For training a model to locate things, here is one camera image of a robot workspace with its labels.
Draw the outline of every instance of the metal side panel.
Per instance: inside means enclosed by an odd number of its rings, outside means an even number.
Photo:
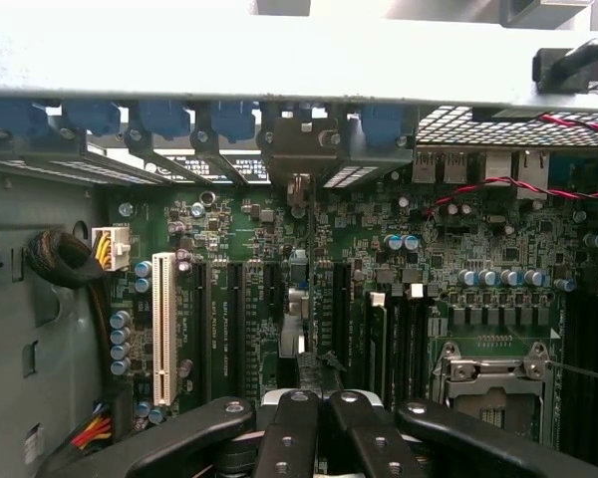
[[[33,476],[36,455],[60,444],[100,393],[86,293],[55,288],[22,264],[35,232],[101,224],[87,190],[0,173],[0,477]]]
[[[0,10],[0,96],[372,101],[598,111],[598,96],[539,95],[531,79],[532,58],[539,48],[575,48],[598,32],[366,18],[341,22],[208,16],[201,9],[160,7],[131,12],[82,9],[80,19],[75,21],[72,9],[57,9],[54,28],[45,29],[39,27],[48,21],[44,9],[22,11],[18,17]],[[98,35],[93,35],[94,25]],[[140,39],[146,31],[152,40],[144,48],[126,49],[123,61],[98,55],[93,61],[102,74],[85,75],[89,66],[75,52],[106,52],[118,39]],[[215,38],[217,31],[230,31],[244,41],[215,42],[211,54],[195,52],[205,71],[196,75],[186,60],[194,39]],[[399,48],[413,45],[417,47],[399,53]],[[260,46],[259,54],[253,46]],[[262,55],[273,64],[292,58],[306,73],[289,76],[283,68],[253,68]],[[147,75],[147,62],[156,58],[163,71]]]

